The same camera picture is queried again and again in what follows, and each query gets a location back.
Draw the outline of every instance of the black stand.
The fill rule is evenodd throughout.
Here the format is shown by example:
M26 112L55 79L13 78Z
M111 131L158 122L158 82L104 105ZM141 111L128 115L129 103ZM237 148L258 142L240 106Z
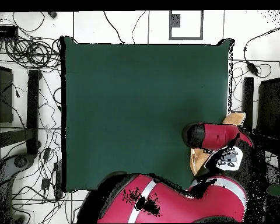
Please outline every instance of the black stand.
M7 157L0 162L0 223L14 223L11 213L12 186L16 175L30 168L40 147L39 127L39 80L38 70L29 71L27 125L20 131L0 133L0 148L26 141L27 153Z

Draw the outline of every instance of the red robot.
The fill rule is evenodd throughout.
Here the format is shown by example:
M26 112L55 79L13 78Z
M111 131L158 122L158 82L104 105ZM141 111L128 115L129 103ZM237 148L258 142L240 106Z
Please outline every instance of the red robot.
M155 174L111 174L86 197L77 223L242 222L252 177L250 137L235 125L188 124L191 148L211 151L187 190Z

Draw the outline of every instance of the green tabletop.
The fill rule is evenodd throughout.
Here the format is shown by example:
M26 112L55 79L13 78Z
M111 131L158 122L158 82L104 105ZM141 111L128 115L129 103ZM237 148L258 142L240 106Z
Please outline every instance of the green tabletop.
M66 189L114 171L193 179L181 131L226 117L230 40L220 45L75 44L64 38Z

